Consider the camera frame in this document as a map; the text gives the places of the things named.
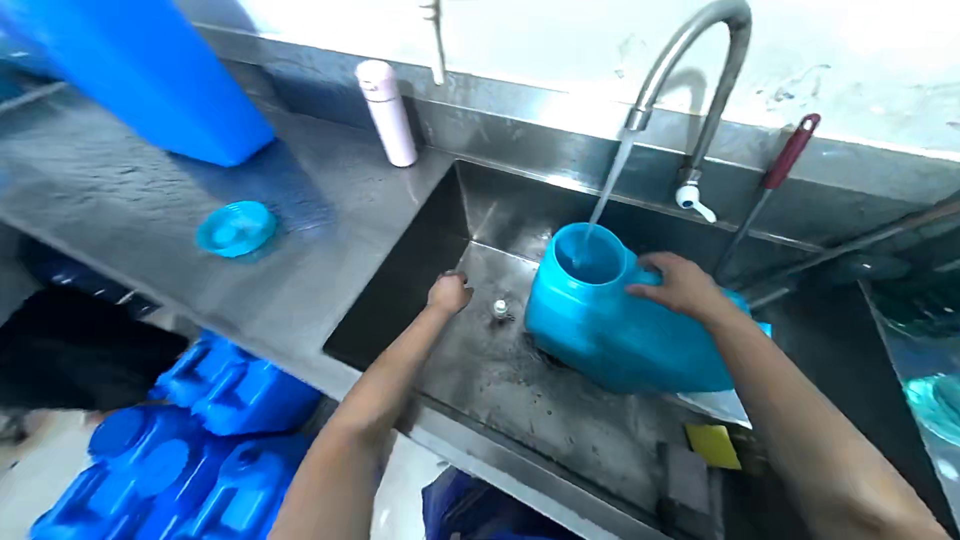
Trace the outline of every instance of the sink basin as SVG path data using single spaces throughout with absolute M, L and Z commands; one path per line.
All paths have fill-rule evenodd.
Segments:
M 662 477 L 657 445 L 685 444 L 684 422 L 711 420 L 664 396 L 607 392 L 534 348 L 523 328 L 530 285 L 550 238 L 567 223 L 587 220 L 596 200 L 592 193 L 550 179 L 457 161 L 324 351 L 365 370 L 417 316 L 441 272 L 465 271 L 473 300 L 447 327 L 421 374 L 419 390 L 428 406 L 525 455 L 614 513 L 659 528 L 654 517 Z M 711 268 L 731 233 L 668 211 L 614 199 L 600 224 L 635 253 L 669 250 Z M 804 256 L 748 237 L 731 270 L 752 274 Z M 503 319 L 493 314 L 498 300 L 507 304 Z M 938 516 L 947 515 L 869 304 L 856 285 L 801 290 L 766 307 L 757 319 L 774 325 L 774 340 L 801 370 L 877 444 Z M 876 410 L 883 415 L 871 413 Z M 756 471 L 733 474 L 723 481 L 731 537 L 779 537 L 803 529 L 782 483 L 770 479 L 769 467 L 761 469 L 758 476 Z M 530 479 L 529 471 L 513 474 Z
M 662 397 L 618 395 L 531 344 L 523 328 L 530 285 L 553 233 L 589 218 L 594 195 L 458 161 L 424 204 L 324 350 L 359 369 L 423 308 L 444 270 L 467 273 L 473 300 L 427 361 L 420 392 L 566 470 L 652 512 L 656 445 L 683 444 L 695 418 Z M 719 258 L 728 233 L 611 201 L 600 223 L 636 253 L 671 250 L 701 264 Z M 743 260 L 783 261 L 795 250 L 744 242 Z M 504 300 L 498 319 L 493 304 Z

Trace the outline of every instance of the person's right hand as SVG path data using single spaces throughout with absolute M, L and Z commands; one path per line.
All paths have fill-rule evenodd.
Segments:
M 740 310 L 727 298 L 713 278 L 687 260 L 669 252 L 649 253 L 636 260 L 638 266 L 654 268 L 663 275 L 662 285 L 627 285 L 627 292 L 669 307 L 701 323 Z

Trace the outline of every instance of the white water valve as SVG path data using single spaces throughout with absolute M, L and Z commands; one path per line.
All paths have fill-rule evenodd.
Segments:
M 677 204 L 682 209 L 695 209 L 709 223 L 716 223 L 717 214 L 700 202 L 700 188 L 696 184 L 684 184 L 677 189 Z

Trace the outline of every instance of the blue plastic jug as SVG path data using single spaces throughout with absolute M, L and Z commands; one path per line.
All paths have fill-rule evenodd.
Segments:
M 156 146 L 236 165 L 274 132 L 171 0 L 0 0 L 85 94 Z
M 238 442 L 210 435 L 172 405 L 118 411 L 90 437 L 94 464 L 36 520 L 31 538 L 170 538 L 194 515 Z
M 300 435 L 257 439 L 238 446 L 224 462 L 216 486 L 196 516 L 173 538 L 266 538 L 307 447 Z
M 321 393 L 211 331 L 156 380 L 157 396 L 189 408 L 218 435 L 298 428 Z
M 525 321 L 537 347 L 612 392 L 733 388 L 703 325 L 624 291 L 630 283 L 659 284 L 660 276 L 637 268 L 613 233 L 594 226 L 580 253 L 587 227 L 561 228 L 540 262 Z M 742 297 L 725 293 L 749 314 Z

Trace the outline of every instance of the pink thermos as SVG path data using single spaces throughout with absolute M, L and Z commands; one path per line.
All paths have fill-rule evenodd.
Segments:
M 403 108 L 403 98 L 396 87 L 394 69 L 384 61 L 367 60 L 357 65 L 356 75 L 383 149 L 387 151 L 387 160 L 397 167 L 414 164 L 417 148 L 410 132 L 407 111 Z

